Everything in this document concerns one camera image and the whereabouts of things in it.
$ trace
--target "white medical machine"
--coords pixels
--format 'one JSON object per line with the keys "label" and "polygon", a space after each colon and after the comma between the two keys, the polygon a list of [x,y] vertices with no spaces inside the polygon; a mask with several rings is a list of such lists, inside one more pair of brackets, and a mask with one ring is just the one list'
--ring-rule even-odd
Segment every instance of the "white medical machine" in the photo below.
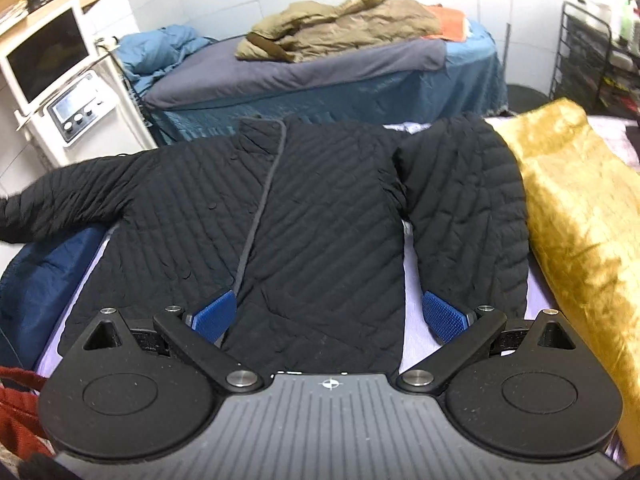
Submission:
{"label": "white medical machine", "polygon": [[18,129],[53,167],[157,147],[85,19],[78,0],[71,0],[0,52],[0,69],[19,108]]}

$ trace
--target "orange towel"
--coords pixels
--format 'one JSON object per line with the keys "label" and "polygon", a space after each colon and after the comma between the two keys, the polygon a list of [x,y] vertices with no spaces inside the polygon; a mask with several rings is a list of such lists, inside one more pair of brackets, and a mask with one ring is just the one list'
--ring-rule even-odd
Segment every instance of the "orange towel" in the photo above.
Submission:
{"label": "orange towel", "polygon": [[461,10],[447,9],[443,6],[424,6],[429,12],[435,14],[440,20],[442,34],[433,34],[425,38],[440,38],[441,40],[456,41],[463,43],[466,41],[465,13]]}

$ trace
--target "gray blanket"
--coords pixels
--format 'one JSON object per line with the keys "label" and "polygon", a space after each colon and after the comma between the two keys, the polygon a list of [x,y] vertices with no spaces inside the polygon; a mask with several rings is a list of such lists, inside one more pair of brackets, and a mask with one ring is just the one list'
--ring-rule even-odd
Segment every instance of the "gray blanket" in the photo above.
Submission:
{"label": "gray blanket", "polygon": [[277,94],[370,79],[393,72],[440,70],[447,53],[443,40],[412,40],[302,63],[240,61],[241,38],[213,44],[189,56],[156,82],[147,104],[171,110],[220,98]]}

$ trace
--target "blue comforter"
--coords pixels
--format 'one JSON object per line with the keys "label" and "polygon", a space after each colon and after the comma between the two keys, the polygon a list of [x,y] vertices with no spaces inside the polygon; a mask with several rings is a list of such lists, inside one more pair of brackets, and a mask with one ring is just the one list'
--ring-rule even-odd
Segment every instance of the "blue comforter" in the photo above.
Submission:
{"label": "blue comforter", "polygon": [[133,88],[138,94],[144,95],[187,56],[211,43],[215,43],[215,40],[200,37],[194,28],[171,25],[124,36],[116,54]]}
{"label": "blue comforter", "polygon": [[34,369],[107,228],[25,245],[0,279],[0,365]]}

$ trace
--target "black quilted jacket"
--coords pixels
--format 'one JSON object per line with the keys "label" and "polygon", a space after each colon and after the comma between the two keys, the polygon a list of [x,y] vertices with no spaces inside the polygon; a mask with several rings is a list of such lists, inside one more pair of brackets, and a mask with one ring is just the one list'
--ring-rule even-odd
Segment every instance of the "black quilted jacket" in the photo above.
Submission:
{"label": "black quilted jacket", "polygon": [[513,154],[474,116],[410,136],[380,126],[245,120],[196,140],[54,170],[0,200],[0,239],[119,222],[66,322],[106,306],[144,319],[238,295],[223,349],[268,375],[386,372],[404,330],[403,229],[423,290],[526,308],[528,233]]}

